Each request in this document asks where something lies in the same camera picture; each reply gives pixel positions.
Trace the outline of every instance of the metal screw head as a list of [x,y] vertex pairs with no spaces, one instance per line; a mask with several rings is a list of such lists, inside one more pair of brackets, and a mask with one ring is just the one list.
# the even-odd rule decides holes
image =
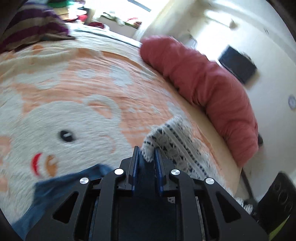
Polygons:
[[180,174],[180,171],[178,169],[173,169],[170,172],[171,172],[171,174],[173,174],[175,176],[178,176]]
[[114,173],[115,173],[116,175],[121,175],[121,174],[124,173],[124,170],[122,170],[121,168],[118,168],[118,169],[114,170]]
[[89,179],[87,177],[83,177],[83,178],[80,179],[81,184],[87,184],[88,181],[89,181]]
[[214,179],[212,179],[212,178],[207,178],[206,180],[205,180],[205,182],[207,183],[207,184],[210,184],[210,185],[212,185],[212,184],[214,184]]

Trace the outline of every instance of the white wall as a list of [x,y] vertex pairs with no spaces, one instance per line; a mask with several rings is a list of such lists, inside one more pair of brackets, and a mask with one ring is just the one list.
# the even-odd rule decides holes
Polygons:
[[170,0],[165,7],[151,19],[143,21],[134,39],[140,41],[151,35],[170,35],[175,38],[188,33],[198,18],[203,15],[205,7],[197,0]]
[[230,30],[201,19],[191,30],[197,49],[211,60],[217,59],[230,44],[251,57],[257,74],[246,86],[255,112],[264,147],[245,166],[254,195],[260,198],[279,171],[296,177],[296,111],[288,106],[288,96],[296,96],[296,65],[268,35],[235,19]]
[[210,8],[244,19],[277,43],[296,63],[296,42],[287,26],[266,0],[202,0]]

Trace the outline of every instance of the window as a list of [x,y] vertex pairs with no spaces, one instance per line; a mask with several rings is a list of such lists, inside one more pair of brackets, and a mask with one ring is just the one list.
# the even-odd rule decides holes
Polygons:
[[88,8],[96,9],[95,17],[103,12],[119,17],[123,21],[135,19],[143,21],[149,17],[150,11],[158,8],[160,2],[168,0],[86,0]]

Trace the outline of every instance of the red object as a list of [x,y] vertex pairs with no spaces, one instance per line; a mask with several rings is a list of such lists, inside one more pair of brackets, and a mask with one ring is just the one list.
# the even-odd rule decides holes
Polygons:
[[80,16],[78,16],[77,19],[80,20],[81,22],[85,22],[85,20],[87,19],[87,15],[86,14],[80,15]]
[[134,19],[138,19],[137,17],[135,17],[135,18],[128,18],[127,19],[127,22],[129,21],[129,20],[134,20]]
[[98,27],[98,28],[102,28],[102,29],[105,29],[105,24],[103,23],[100,23],[100,22],[91,22],[89,24],[89,26],[92,26],[92,27]]
[[40,176],[39,172],[38,172],[38,161],[39,161],[39,157],[41,156],[42,153],[38,153],[36,154],[31,162],[31,168],[33,169],[34,173],[36,174],[36,176]]
[[247,93],[235,76],[170,37],[143,39],[140,55],[187,101],[204,107],[239,167],[258,151],[257,121]]

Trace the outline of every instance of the purple striped fabric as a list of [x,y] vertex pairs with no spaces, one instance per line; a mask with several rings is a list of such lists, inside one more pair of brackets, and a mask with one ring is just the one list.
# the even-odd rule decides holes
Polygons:
[[42,4],[24,4],[0,38],[0,53],[39,42],[46,33],[66,37],[69,30],[53,9]]
[[7,29],[11,28],[15,24],[19,23],[20,21],[26,20],[28,18],[45,18],[49,16],[56,17],[56,14],[50,11],[47,11],[48,8],[31,8],[31,9],[25,9],[20,12],[17,12],[17,14],[13,17],[11,22],[9,23]]

